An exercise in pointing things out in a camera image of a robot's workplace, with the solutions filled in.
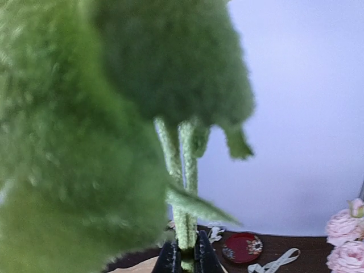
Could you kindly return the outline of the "pink flower stem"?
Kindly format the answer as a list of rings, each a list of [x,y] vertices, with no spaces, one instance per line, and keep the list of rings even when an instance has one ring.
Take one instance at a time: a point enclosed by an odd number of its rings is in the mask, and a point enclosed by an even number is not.
[[[325,231],[333,250],[326,265],[331,272],[363,273],[363,200],[355,198],[329,219]]]

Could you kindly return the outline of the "grey printed ribbon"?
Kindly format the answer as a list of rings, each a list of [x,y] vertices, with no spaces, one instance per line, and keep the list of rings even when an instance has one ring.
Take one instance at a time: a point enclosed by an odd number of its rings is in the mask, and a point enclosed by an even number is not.
[[[251,264],[247,267],[248,273],[275,273],[277,270],[286,264],[295,261],[301,254],[301,251],[297,248],[291,248],[287,250],[282,256],[277,260],[269,262],[264,266],[260,264]]]

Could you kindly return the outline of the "orange flower bouquet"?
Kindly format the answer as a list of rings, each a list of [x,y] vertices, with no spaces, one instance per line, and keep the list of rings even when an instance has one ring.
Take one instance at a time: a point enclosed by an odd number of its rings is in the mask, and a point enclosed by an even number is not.
[[[208,239],[210,243],[220,241],[226,230],[226,227],[222,226],[220,222],[210,222],[207,227],[209,228]]]

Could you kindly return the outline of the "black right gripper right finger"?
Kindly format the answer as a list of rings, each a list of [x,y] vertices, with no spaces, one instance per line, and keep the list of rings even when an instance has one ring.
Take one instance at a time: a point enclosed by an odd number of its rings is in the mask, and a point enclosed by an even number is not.
[[[200,230],[195,244],[194,273],[224,273],[207,233]]]

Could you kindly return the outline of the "orange flower stem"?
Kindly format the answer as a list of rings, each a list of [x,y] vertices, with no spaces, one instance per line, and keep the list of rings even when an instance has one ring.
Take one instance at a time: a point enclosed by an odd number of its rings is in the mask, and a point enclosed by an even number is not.
[[[1,271],[101,272],[169,204],[236,223],[173,183],[154,120],[251,155],[242,55],[226,1],[2,1]]]

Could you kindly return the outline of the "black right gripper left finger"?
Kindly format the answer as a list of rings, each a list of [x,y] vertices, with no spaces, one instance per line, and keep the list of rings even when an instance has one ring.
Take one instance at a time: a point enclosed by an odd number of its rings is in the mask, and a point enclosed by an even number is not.
[[[152,269],[152,273],[181,273],[181,252],[177,242],[166,242]]]

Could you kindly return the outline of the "orange yellow wrapping paper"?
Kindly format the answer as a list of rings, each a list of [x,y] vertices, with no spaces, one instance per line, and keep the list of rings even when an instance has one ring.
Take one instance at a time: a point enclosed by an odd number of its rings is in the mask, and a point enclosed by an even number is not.
[[[154,266],[156,265],[157,257],[142,261],[129,268],[118,268],[109,273],[152,273]]]

